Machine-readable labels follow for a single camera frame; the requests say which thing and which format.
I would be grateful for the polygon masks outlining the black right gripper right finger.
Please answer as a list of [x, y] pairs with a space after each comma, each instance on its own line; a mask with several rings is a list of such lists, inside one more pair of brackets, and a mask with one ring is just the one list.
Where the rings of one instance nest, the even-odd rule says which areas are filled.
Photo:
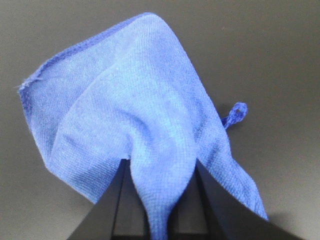
[[297, 240], [229, 194], [200, 163], [168, 223], [170, 240]]

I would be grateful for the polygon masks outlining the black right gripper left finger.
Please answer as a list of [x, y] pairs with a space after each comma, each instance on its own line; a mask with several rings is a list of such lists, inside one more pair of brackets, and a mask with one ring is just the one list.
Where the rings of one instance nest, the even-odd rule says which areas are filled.
[[148, 220], [133, 184], [129, 160], [121, 160], [108, 189], [68, 239], [148, 239]]

